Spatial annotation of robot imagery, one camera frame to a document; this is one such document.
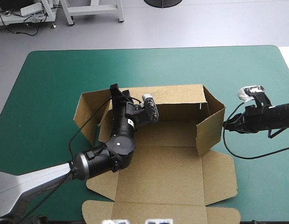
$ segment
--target wire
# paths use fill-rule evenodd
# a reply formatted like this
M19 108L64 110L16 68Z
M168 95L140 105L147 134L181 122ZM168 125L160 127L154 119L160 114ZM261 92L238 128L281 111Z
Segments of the wire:
M44 203L64 182L65 180L70 176L71 172L69 172L65 178L63 178L59 184L50 191L50 193L48 193L36 206L34 206L29 212L27 212L16 224L21 223L22 221L24 221L28 216L31 215L32 212L34 212L42 203Z
M225 122L224 125L223 125L223 142L224 142L224 145L225 145L225 148L227 149L227 151L228 151L231 155L233 155L233 156L235 156L235 157L237 157L237 158L244 159L244 160L254 160L254 159L259 159L259 158L262 158L262 157L265 157L265 156L268 156L268 155L273 155L273 154L276 154L276 153L280 153L280 152L289 150L289 147L287 147L287 148L283 148L283 149L280 149L280 150L277 150L277 151L273 151L273 152L271 152L271 153L267 153L267 154L263 154L263 155L258 155L258 156L253 156L253 157L244 157L244 156L240 156L240 155L237 155L237 154L233 153L233 152L228 148L227 143L226 143L226 140L225 140L226 125L227 125L229 119L236 113L236 111L237 111L243 104L244 104L244 102L241 103L241 104L239 104L239 105L236 107L236 109L231 113L231 115L229 115L229 117L227 118L226 122Z
M24 32L15 32L16 34L26 34L28 36L35 36L38 34L39 29L41 28L42 24L47 20L48 14L46 14L45 20L44 21L40 21L40 25L37 27L37 30L34 34L28 34L28 33L24 33Z
M2 10L0 10L0 13L10 13L10 14L15 15L15 16L24 17L24 16L22 16L22 15L20 15L20 14L12 13L12 12L10 12L10 11L2 11Z
M95 113L93 113L93 115L87 119L87 121L79 128L79 130L73 135L73 137L70 139L69 142L69 150L70 150L70 154L72 156L72 164L74 166L74 153L73 150L71 149L71 143L72 141L75 139L75 137L80 133L80 131L83 129L83 127L99 112L99 110L106 104L108 103L111 99L115 99L115 98L128 98L128 99L134 99L137 100L139 103L141 103L140 100L134 98L134 97L130 97L130 96L116 96L113 98L109 98L108 100L106 100L96 111ZM16 224L20 224L22 221L24 221L28 216L31 215L32 212L34 212L42 203L44 203L64 182L65 180L70 176L71 172L69 172L66 177L64 179L62 179L60 181L60 183L50 191L50 193L48 193L36 206L34 206L29 212L27 212Z
M73 164L73 167L75 167L75 160L74 160L74 152L71 148L71 143L73 142L73 140L75 139L75 137L81 132L81 130L85 127L85 125L99 112L99 110L106 104L108 103L111 99L115 99L115 98L128 98L128 99L133 99L133 100L136 100L138 101L139 103L141 103L141 101L137 98L134 98L134 97L130 97L130 96L115 96L113 98L109 98L108 100L106 100L93 114L92 116L87 119L87 121L79 128L79 130L71 137L70 141L69 141L69 151L70 151L70 154L71 154L71 158L72 158L72 164Z
M46 14L46 17L45 17L45 20L44 20L44 21L42 21L43 19L41 19L40 24L39 24L39 26L37 27L37 30L36 30L36 32L35 32L34 34L28 34L28 33L25 33L25 32L14 32L14 31L10 30L10 29L7 27L7 25L5 25L5 23L4 23L3 19L2 19L2 16L1 16L1 12L0 12L0 19L1 19L1 21L2 21L2 24L3 24L4 28L5 28L8 32L10 32L10 33L12 33L12 34L26 34L26 35L28 35L28 36L35 36L35 35L37 35L39 29L40 29L41 26L42 26L42 24L47 20L47 17L48 17L48 14Z

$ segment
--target black robotic arm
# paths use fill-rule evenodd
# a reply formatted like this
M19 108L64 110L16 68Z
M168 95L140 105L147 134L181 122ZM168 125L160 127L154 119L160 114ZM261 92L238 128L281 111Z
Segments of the black robotic arm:
M30 199L53 189L48 198L64 182L87 180L129 166L135 150L134 132L144 124L157 122L158 110L150 94L144 94L143 103L136 105L129 90L121 92L114 84L110 92L114 125L110 140L105 144L80 152L73 161L61 165L22 175L0 172L0 224L22 223L33 211L24 214Z

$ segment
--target power strip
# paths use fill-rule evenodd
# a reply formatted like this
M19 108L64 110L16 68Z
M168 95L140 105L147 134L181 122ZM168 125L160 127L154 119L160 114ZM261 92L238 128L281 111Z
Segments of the power strip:
M31 15L33 13L38 13L42 11L42 4L40 2L37 2L33 5L26 6L24 8L21 8L21 15L22 16L27 16Z

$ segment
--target gray floor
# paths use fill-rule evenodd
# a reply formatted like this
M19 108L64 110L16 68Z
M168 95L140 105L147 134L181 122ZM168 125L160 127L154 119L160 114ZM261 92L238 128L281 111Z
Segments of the gray floor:
M76 25L70 27L59 11L56 30L46 24L35 37L3 30L0 113L27 54L34 50L289 46L289 0L183 0L167 9L150 7L143 0L122 1L124 23L109 14L76 17ZM14 29L34 32L35 28Z

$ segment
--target black round base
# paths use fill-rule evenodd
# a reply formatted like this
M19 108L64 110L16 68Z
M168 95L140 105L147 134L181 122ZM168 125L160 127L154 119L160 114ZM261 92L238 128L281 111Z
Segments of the black round base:
M168 8L176 6L182 0L144 0L147 4L157 8Z

